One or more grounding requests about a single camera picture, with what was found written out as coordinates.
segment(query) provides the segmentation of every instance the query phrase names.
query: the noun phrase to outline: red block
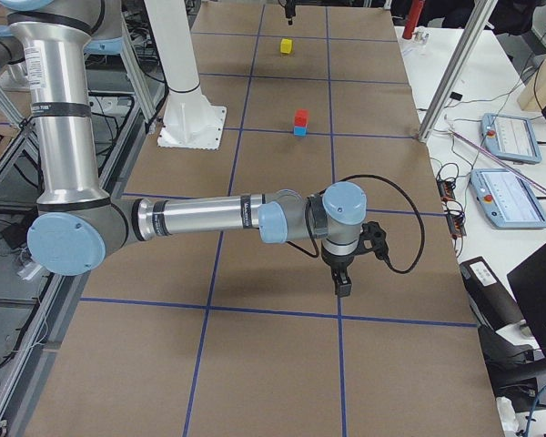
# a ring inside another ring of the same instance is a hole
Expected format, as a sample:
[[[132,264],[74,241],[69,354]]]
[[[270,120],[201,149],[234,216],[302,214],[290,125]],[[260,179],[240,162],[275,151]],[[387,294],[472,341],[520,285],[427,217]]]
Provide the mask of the red block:
[[[293,118],[293,126],[307,127],[309,119],[309,112],[307,109],[298,109],[295,111],[295,117]]]

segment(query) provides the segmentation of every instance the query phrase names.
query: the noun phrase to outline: red object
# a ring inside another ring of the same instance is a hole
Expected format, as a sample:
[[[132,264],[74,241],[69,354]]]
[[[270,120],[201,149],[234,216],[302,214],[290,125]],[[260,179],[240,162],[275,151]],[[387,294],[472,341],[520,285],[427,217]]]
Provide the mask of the red object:
[[[412,33],[417,27],[419,22],[420,13],[422,12],[422,7],[425,5],[425,0],[412,0],[412,6],[409,11],[409,19],[407,20],[407,25],[404,26],[404,32],[402,37],[404,39],[411,39]]]
[[[293,126],[307,127],[309,119],[309,112],[307,109],[298,109],[295,111],[295,117],[293,118]]]

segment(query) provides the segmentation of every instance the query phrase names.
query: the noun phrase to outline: brown table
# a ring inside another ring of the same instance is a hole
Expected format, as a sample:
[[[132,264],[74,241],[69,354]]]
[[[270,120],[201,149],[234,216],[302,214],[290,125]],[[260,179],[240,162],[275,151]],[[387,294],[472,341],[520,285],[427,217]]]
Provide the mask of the brown table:
[[[321,260],[256,231],[122,249],[92,273],[26,435],[502,436],[389,13],[299,6],[289,27],[278,5],[208,2],[193,30],[203,91],[228,108],[220,149],[149,137],[125,197],[307,195],[379,174],[423,213],[423,258],[403,276],[356,259],[340,302]],[[360,185],[407,266],[408,205]]]

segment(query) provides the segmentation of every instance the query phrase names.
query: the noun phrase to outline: blue and white device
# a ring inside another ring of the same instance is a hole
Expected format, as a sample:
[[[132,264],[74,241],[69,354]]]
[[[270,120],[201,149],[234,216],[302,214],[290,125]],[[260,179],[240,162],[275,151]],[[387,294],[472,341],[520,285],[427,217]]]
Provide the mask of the blue and white device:
[[[485,114],[481,119],[483,143],[493,155],[509,161],[542,161],[534,129],[528,118]]]
[[[546,214],[530,185],[503,168],[471,171],[471,188],[491,223],[500,229],[546,228]]]

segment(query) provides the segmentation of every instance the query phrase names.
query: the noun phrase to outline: yellow block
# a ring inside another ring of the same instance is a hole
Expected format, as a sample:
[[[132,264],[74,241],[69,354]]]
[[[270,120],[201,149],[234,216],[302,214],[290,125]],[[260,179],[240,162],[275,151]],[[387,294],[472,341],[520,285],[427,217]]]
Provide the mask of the yellow block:
[[[281,46],[279,47],[279,51],[284,55],[289,55],[291,53],[291,50],[293,50],[293,40],[288,38],[281,39]]]

